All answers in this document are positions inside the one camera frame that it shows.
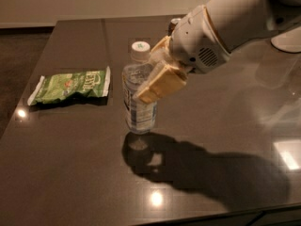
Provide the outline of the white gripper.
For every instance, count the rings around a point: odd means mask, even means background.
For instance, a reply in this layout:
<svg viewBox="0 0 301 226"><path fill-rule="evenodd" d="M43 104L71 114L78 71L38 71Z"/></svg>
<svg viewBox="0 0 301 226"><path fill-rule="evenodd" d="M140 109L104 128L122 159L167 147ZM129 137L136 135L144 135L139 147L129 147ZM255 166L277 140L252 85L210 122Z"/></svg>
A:
<svg viewBox="0 0 301 226"><path fill-rule="evenodd" d="M230 59L205 6L197 6L181 18L171 38L163 37L151 49L149 63L155 67L134 94L137 102L157 102L186 85L188 75L173 64L172 57L198 73L209 73Z"/></svg>

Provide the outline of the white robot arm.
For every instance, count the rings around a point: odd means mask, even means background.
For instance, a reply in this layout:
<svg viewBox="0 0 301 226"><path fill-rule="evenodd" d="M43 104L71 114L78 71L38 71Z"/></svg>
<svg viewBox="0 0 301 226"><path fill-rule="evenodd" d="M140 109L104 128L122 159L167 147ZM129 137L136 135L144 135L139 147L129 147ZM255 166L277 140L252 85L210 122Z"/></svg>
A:
<svg viewBox="0 0 301 226"><path fill-rule="evenodd" d="M187 74L208 73L248 42L300 25L301 0L210 0L182 17L151 50L153 70L134 99L150 104L183 88Z"/></svg>

